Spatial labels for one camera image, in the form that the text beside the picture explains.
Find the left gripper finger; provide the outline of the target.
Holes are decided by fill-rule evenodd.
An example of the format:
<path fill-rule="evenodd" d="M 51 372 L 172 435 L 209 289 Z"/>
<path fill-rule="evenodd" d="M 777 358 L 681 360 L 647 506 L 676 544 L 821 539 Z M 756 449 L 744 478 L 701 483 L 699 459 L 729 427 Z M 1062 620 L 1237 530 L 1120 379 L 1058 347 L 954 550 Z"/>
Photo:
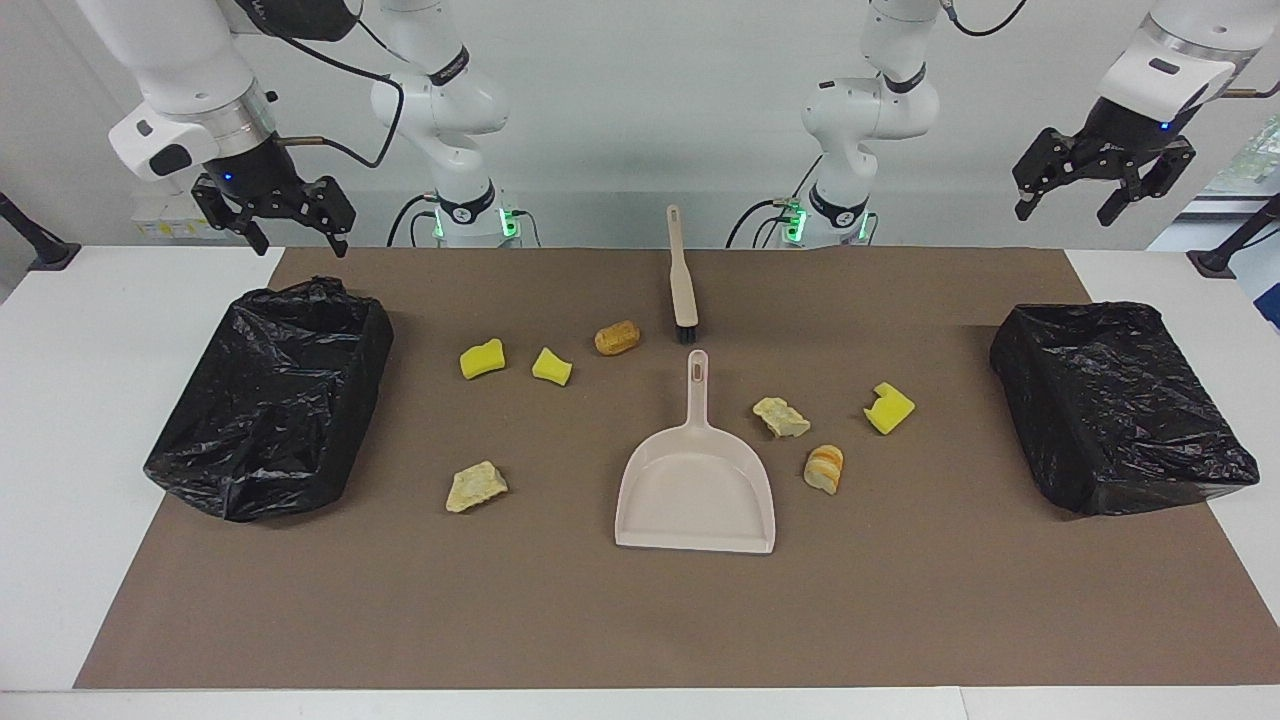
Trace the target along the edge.
<path fill-rule="evenodd" d="M 1097 211 L 1102 227 L 1111 227 L 1120 214 L 1147 197 L 1162 197 L 1194 159 L 1192 145 L 1169 145 L 1155 155 L 1112 151 L 1108 167 L 1117 172 L 1119 187 Z"/>
<path fill-rule="evenodd" d="M 1078 179 L 1076 165 L 1085 145 L 1056 128 L 1043 128 L 1015 163 L 1012 178 L 1019 200 L 1015 217 L 1027 222 L 1043 196 Z"/>

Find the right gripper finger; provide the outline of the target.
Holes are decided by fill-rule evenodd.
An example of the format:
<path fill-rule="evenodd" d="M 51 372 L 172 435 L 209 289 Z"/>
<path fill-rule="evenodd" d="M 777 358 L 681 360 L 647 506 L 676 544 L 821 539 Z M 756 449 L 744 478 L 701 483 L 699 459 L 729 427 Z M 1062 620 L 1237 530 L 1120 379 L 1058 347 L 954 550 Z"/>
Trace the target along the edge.
<path fill-rule="evenodd" d="M 335 178 L 319 178 L 300 186 L 301 201 L 297 222 L 320 232 L 337 258 L 348 252 L 347 234 L 353 229 L 357 213 Z"/>
<path fill-rule="evenodd" d="M 238 234 L 259 256 L 265 255 L 269 241 L 250 204 L 237 201 L 233 208 L 211 179 L 197 179 L 192 186 L 192 197 L 211 228 Z"/>

